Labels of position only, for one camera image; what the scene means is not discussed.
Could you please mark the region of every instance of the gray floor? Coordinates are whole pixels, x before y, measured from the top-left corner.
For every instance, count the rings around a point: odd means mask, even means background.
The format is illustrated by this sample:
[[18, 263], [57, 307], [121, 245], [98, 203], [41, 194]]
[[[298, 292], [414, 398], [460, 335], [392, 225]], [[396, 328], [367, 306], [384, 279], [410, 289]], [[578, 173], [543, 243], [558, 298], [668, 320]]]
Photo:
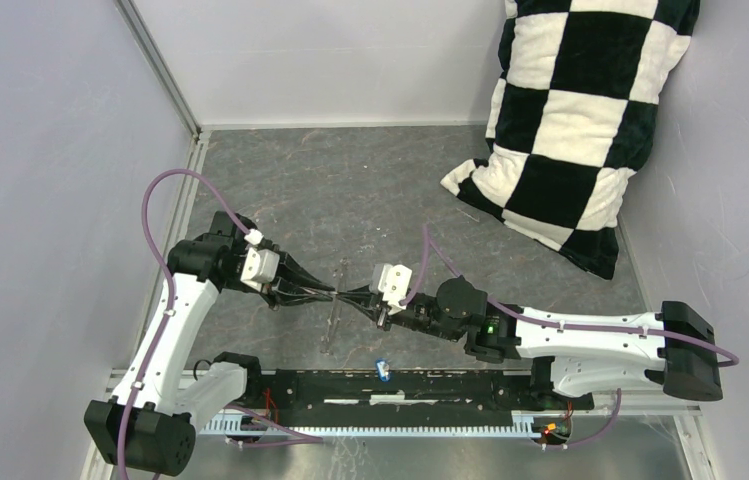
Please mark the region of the gray floor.
[[[390, 127], [214, 132], [203, 168], [240, 213], [329, 280], [343, 257], [348, 286], [369, 281], [378, 262], [417, 268], [421, 224], [467, 278], [506, 302], [569, 313], [624, 314], [643, 302], [624, 245], [615, 279], [584, 273], [538, 243], [459, 202], [439, 185], [451, 168], [488, 154], [483, 128]], [[198, 191], [189, 236], [209, 227], [218, 204]], [[449, 278], [431, 261], [425, 291]], [[395, 327], [378, 331], [342, 310], [331, 353], [320, 353], [329, 304], [272, 312], [255, 295], [225, 292], [206, 317], [188, 365], [230, 351], [266, 368], [496, 368], [452, 344]]]

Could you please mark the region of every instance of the white wall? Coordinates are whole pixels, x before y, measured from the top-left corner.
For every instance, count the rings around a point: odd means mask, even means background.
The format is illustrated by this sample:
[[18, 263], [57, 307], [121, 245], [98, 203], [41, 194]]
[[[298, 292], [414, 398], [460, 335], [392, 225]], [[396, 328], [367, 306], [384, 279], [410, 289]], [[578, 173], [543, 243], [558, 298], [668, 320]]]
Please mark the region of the white wall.
[[78, 478], [189, 142], [114, 2], [0, 1], [0, 478]]
[[723, 478], [749, 479], [749, 2], [702, 2], [622, 212], [647, 295], [688, 301], [742, 364], [705, 409]]
[[503, 0], [136, 0], [204, 125], [485, 121]]

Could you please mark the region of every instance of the cable clip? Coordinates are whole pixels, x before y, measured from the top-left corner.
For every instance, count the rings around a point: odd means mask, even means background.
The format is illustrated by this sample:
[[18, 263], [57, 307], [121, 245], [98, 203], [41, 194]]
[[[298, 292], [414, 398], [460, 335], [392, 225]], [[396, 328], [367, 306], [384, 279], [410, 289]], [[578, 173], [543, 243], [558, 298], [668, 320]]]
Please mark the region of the cable clip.
[[244, 442], [242, 442], [241, 440], [233, 440], [232, 438], [227, 437], [227, 439], [224, 440], [224, 443], [226, 443], [227, 445], [235, 444], [237, 447], [239, 447], [239, 450], [244, 450]]
[[260, 243], [262, 243], [262, 239], [265, 238], [264, 235], [262, 235], [262, 232], [259, 230], [252, 228], [250, 230], [250, 233], [244, 236], [244, 240], [253, 245], [254, 247], [258, 247]]

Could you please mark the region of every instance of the small blue item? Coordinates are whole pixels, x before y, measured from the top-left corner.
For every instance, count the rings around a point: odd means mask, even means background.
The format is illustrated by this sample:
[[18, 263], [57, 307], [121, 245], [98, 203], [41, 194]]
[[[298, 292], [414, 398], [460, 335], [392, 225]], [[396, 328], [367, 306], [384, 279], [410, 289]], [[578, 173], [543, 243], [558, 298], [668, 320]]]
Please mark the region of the small blue item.
[[377, 368], [377, 376], [383, 382], [388, 382], [392, 378], [392, 374], [389, 372], [389, 364], [385, 358], [378, 358], [374, 362], [374, 367]]

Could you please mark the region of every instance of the black and white pillow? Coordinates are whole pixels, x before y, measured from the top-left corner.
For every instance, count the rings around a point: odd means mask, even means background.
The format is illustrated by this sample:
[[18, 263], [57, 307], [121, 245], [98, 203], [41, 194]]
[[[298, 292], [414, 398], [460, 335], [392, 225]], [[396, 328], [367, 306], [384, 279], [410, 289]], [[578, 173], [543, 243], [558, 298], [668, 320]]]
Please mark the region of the black and white pillow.
[[659, 94], [699, 0], [506, 0], [488, 160], [442, 186], [610, 279], [628, 179], [653, 146]]

